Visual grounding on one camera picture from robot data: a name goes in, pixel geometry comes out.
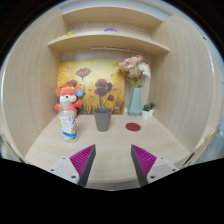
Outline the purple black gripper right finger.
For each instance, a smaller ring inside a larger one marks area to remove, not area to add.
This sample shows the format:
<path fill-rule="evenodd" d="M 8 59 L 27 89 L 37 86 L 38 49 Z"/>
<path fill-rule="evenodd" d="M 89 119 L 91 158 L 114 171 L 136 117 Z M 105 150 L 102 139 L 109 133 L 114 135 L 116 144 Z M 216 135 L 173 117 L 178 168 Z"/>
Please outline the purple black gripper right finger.
<path fill-rule="evenodd" d="M 131 157 L 141 187 L 178 170 L 166 157 L 156 157 L 136 145 L 131 145 Z"/>

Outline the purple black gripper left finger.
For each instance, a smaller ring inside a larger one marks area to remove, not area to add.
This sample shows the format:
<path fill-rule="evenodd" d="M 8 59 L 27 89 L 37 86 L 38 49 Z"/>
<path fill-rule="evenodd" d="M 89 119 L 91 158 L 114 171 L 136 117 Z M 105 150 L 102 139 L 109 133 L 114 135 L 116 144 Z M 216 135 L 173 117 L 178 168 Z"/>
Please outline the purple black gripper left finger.
<path fill-rule="evenodd" d="M 70 157 L 63 156 L 49 168 L 49 172 L 85 187 L 95 156 L 96 147 L 88 146 Z"/>

